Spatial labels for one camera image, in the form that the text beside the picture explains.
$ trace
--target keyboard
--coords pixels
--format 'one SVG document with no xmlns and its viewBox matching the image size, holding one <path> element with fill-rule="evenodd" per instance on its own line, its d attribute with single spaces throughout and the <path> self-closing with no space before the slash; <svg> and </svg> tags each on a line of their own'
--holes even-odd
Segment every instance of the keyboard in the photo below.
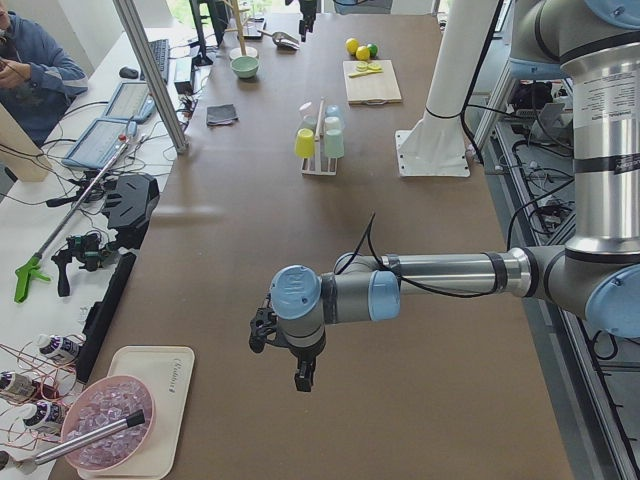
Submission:
<svg viewBox="0 0 640 480">
<path fill-rule="evenodd" d="M 149 42 L 153 59 L 156 61 L 158 68 L 160 69 L 160 76 L 164 83 L 169 81 L 169 39 L 162 38 L 160 40 L 154 40 Z M 144 80 L 144 72 L 140 72 L 140 80 Z"/>
</svg>

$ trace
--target green bowl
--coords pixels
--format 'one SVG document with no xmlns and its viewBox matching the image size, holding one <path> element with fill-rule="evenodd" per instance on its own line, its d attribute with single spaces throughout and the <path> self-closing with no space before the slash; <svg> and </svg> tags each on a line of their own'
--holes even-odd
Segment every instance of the green bowl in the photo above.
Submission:
<svg viewBox="0 0 640 480">
<path fill-rule="evenodd" d="M 251 78 L 258 72 L 258 59 L 254 57 L 238 57 L 231 62 L 231 69 L 238 78 Z"/>
</svg>

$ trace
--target pink bowl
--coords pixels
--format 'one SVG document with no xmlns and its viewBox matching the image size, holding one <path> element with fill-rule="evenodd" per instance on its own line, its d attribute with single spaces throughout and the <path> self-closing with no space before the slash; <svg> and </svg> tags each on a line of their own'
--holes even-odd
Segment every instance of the pink bowl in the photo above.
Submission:
<svg viewBox="0 0 640 480">
<path fill-rule="evenodd" d="M 149 436 L 155 417 L 155 405 L 149 389 L 136 377 L 116 375 L 97 381 L 84 390 L 67 412 L 61 439 L 113 423 L 142 409 L 145 423 L 94 442 L 65 455 L 77 469 L 106 472 L 126 462 Z"/>
</svg>

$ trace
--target green handle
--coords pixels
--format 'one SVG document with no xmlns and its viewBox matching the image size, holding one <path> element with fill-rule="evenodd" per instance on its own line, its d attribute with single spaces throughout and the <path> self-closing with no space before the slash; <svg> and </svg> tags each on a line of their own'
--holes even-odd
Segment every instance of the green handle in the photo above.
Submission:
<svg viewBox="0 0 640 480">
<path fill-rule="evenodd" d="M 45 282 L 51 281 L 51 277 L 40 272 L 40 257 L 37 255 L 31 257 L 27 263 L 16 269 L 16 275 L 18 276 L 18 284 L 16 285 L 16 294 L 13 297 L 16 303 L 22 303 L 27 299 L 31 277 L 39 278 Z"/>
</svg>

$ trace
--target bottle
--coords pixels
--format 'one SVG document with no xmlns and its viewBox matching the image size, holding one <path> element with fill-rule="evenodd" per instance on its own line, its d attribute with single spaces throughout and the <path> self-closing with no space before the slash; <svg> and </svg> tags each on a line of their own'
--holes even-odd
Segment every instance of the bottle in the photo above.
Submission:
<svg viewBox="0 0 640 480">
<path fill-rule="evenodd" d="M 67 415 L 67 407 L 58 403 L 40 400 L 22 405 L 18 416 L 29 430 L 60 436 L 60 430 Z"/>
<path fill-rule="evenodd" d="M 16 372 L 0 372 L 0 398 L 11 402 L 28 402 L 57 398 L 58 391 L 51 385 L 33 380 Z"/>
<path fill-rule="evenodd" d="M 36 345 L 42 355 L 60 365 L 72 363 L 80 354 L 80 345 L 67 337 L 58 335 L 39 335 Z"/>
</svg>

